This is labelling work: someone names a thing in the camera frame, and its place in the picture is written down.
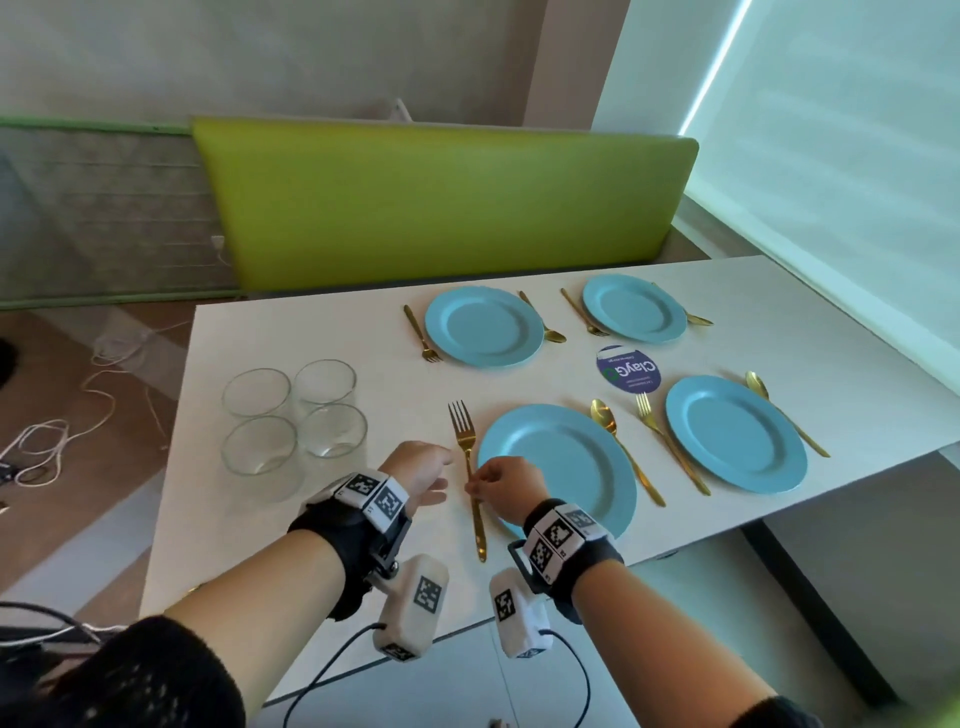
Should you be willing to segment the person's left hand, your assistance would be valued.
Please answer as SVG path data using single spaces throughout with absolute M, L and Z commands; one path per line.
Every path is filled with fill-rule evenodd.
M 396 480 L 409 495 L 405 512 L 409 518 L 413 518 L 416 514 L 415 496 L 426 491 L 434 482 L 448 482 L 443 477 L 443 471 L 453 459 L 453 452 L 442 445 L 405 441 L 377 469 Z

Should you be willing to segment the person's right hand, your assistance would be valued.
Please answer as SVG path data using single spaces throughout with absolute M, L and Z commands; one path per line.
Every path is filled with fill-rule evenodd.
M 530 515 L 550 499 L 542 472 L 519 456 L 498 456 L 488 461 L 500 461 L 500 490 L 496 500 L 482 503 L 501 520 L 523 527 Z

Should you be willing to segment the gold fork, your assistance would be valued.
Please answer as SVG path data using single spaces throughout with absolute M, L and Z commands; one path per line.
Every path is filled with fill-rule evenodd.
M 476 444 L 476 431 L 473 419 L 468 408 L 461 399 L 450 402 L 448 405 L 448 412 L 455 432 L 457 444 L 463 453 L 467 480 L 471 480 L 474 477 L 473 453 L 474 446 Z M 488 558 L 488 546 L 480 501 L 476 497 L 471 496 L 470 506 L 476 554 L 481 563 L 486 563 Z
M 586 331 L 597 337 L 608 337 L 610 333 L 605 329 L 597 325 L 594 320 L 586 313 L 586 310 L 582 308 L 582 305 L 578 303 L 574 297 L 570 295 L 566 288 L 561 287 L 559 289 L 560 295 L 567 301 L 571 309 L 577 314 L 579 319 L 582 321 Z
M 706 482 L 702 480 L 701 476 L 697 473 L 697 471 L 692 467 L 687 456 L 681 450 L 678 443 L 676 443 L 672 438 L 672 436 L 669 434 L 669 432 L 659 424 L 659 421 L 657 420 L 657 417 L 654 414 L 653 406 L 651 404 L 648 394 L 646 393 L 635 394 L 634 399 L 636 402 L 635 405 L 637 409 L 638 418 L 642 421 L 642 423 L 650 431 L 653 431 L 654 434 L 656 434 L 659 437 L 659 439 L 666 445 L 666 448 L 668 449 L 668 451 L 677 461 L 678 466 L 683 470 L 686 476 L 691 480 L 691 482 L 694 484 L 697 490 L 706 497 L 712 496 L 713 493 L 711 489 L 706 484 Z
M 421 328 L 411 306 L 409 304 L 404 304 L 402 310 L 421 346 L 421 358 L 428 363 L 443 363 L 443 358 L 439 356 L 438 352 L 428 342 L 426 334 Z

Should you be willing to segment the person's right forearm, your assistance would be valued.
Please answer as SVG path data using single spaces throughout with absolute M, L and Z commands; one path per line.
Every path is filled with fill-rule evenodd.
M 582 625 L 641 728 L 730 728 L 776 691 L 617 561 L 572 590 Z

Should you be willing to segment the person's left forearm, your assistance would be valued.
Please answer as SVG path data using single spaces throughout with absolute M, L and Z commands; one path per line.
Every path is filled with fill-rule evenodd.
M 330 543 L 296 530 L 186 594 L 163 616 L 217 656 L 250 720 L 329 616 L 345 579 Z

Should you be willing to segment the blue plate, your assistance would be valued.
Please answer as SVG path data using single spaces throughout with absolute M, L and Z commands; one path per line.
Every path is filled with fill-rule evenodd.
M 670 343 L 689 327 L 687 314 L 674 297 L 628 274 L 594 276 L 582 288 L 582 303 L 604 329 L 636 342 Z
M 443 354 L 478 369 L 508 369 L 534 358 L 545 343 L 542 318 L 517 295 L 461 286 L 428 305 L 426 333 Z
M 682 378 L 666 394 L 665 414 L 685 451 L 732 486 L 782 494 L 808 474 L 806 446 L 794 426 L 744 385 L 716 375 Z
M 550 494 L 579 505 L 613 537 L 635 516 L 639 485 L 614 437 L 589 416 L 555 404 L 511 409 L 482 437 L 477 463 L 522 457 L 539 468 Z

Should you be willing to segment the clear glass tumbler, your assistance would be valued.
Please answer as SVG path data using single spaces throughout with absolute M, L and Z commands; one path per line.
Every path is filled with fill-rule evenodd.
M 248 420 L 286 417 L 293 383 L 275 368 L 256 368 L 234 375 L 223 387 L 221 405 L 229 416 Z
M 357 407 L 330 403 L 313 409 L 296 427 L 299 449 L 320 460 L 358 454 L 366 444 L 368 420 Z
M 353 406 L 357 381 L 354 368 L 340 359 L 309 362 L 294 376 L 294 404 L 307 410 L 333 405 Z
M 223 439 L 221 460 L 235 476 L 265 477 L 293 465 L 297 449 L 298 433 L 292 420 L 276 415 L 247 418 Z

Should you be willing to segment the gold spoon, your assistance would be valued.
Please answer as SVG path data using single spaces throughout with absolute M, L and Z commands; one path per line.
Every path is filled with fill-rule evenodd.
M 539 317 L 540 323 L 541 323 L 541 325 L 542 325 L 543 337 L 544 337 L 544 340 L 545 340 L 545 341 L 548 341 L 548 342 L 553 343 L 553 344 L 565 344 L 565 343 L 567 343 L 568 339 L 567 339 L 567 337 L 566 337 L 564 334 L 561 334 L 560 332 L 558 332 L 557 330 L 549 327 L 549 326 L 546 324 L 546 322 L 544 321 L 543 317 L 541 317 L 540 312 L 539 312 L 538 310 L 536 310 L 536 308 L 534 307 L 534 304 L 531 302 L 530 298 L 526 295 L 526 293 L 525 293 L 524 291 L 522 291 L 522 290 L 517 291 L 517 295 L 518 295 L 518 297 L 520 297 L 520 298 L 522 299 L 522 301 L 523 301 L 525 304 L 527 304 L 532 310 L 534 310 L 534 312 L 536 313 L 536 315 Z
M 652 328 L 652 332 L 663 340 L 679 338 L 689 327 L 712 327 L 714 322 L 690 313 L 683 308 L 675 297 L 672 297 L 666 290 L 655 283 L 651 283 L 652 301 L 658 313 L 658 321 Z
M 649 478 L 646 476 L 646 474 L 644 473 L 640 465 L 637 463 L 637 461 L 634 459 L 633 455 L 631 455 L 627 447 L 620 441 L 618 436 L 618 424 L 612 409 L 608 407 L 603 400 L 599 398 L 594 398 L 591 401 L 591 405 L 590 405 L 590 417 L 594 420 L 596 424 L 602 427 L 618 444 L 618 446 L 620 447 L 621 451 L 626 456 L 630 464 L 630 468 L 632 470 L 632 473 L 635 479 L 637 480 L 639 485 L 642 487 L 642 489 L 646 492 L 650 500 L 657 507 L 666 508 L 666 501 L 663 498 L 663 496 L 660 494 L 657 488 L 650 482 Z
M 794 429 L 794 431 L 797 432 L 797 434 L 798 434 L 798 436 L 800 437 L 800 439 L 801 439 L 804 443 L 806 443 L 808 446 L 810 446 L 810 448 L 811 448 L 817 455 L 820 455 L 820 456 L 823 457 L 823 458 L 831 458 L 831 457 L 832 457 L 832 455 L 830 455 L 829 452 L 827 452 L 819 443 L 817 443 L 813 438 L 811 438 L 810 435 L 809 435 L 806 431 L 804 431 L 792 418 L 789 418 L 789 416 L 786 414 L 786 412 L 785 412 L 781 407 L 778 407 L 778 406 L 774 403 L 774 401 L 773 401 L 772 398 L 771 398 L 771 395 L 769 394 L 769 391 L 768 391 L 765 383 L 764 383 L 764 382 L 762 381 L 762 379 L 757 375 L 756 372 L 754 372 L 754 371 L 752 371 L 752 370 L 748 370 L 748 371 L 746 372 L 746 374 L 745 374 L 745 382 L 746 382 L 747 387 L 750 389 L 750 391 L 752 391 L 752 392 L 754 392 L 755 394 L 761 396 L 764 400 L 766 400 L 768 403 L 770 403 L 771 406 L 774 407 L 774 409 L 775 409 L 781 416 L 783 416 L 783 418 L 786 419 L 787 423 Z

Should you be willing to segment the round blue and white sticker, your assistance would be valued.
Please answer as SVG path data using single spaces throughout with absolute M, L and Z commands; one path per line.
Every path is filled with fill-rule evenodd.
M 635 346 L 604 346 L 596 352 L 595 364 L 607 383 L 631 395 L 652 394 L 663 383 L 658 364 Z

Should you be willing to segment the green bench backrest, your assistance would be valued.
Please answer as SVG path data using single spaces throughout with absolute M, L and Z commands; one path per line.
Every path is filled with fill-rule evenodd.
M 246 293 L 654 261 L 700 146 L 677 135 L 197 116 Z

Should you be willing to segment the black knit left sleeve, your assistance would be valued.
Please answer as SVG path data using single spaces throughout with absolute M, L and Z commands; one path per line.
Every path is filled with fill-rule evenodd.
M 209 646 L 155 615 L 50 685 L 0 705 L 0 728 L 247 728 L 247 715 Z

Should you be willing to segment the black knit sleeve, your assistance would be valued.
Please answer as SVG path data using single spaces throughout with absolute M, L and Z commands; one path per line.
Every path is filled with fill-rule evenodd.
M 822 720 L 783 696 L 759 701 L 728 728 L 825 728 Z
M 247 728 L 247 715 L 209 646 L 155 615 L 50 685 L 0 705 L 0 728 Z

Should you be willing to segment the black knit right sleeve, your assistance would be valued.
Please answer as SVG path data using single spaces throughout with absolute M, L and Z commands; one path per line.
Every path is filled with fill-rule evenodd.
M 759 701 L 728 728 L 825 728 L 822 720 L 783 696 Z

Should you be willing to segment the white window blind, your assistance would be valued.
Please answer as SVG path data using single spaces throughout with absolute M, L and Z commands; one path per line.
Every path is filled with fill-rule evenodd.
M 592 127 L 960 394 L 960 0 L 630 0 Z

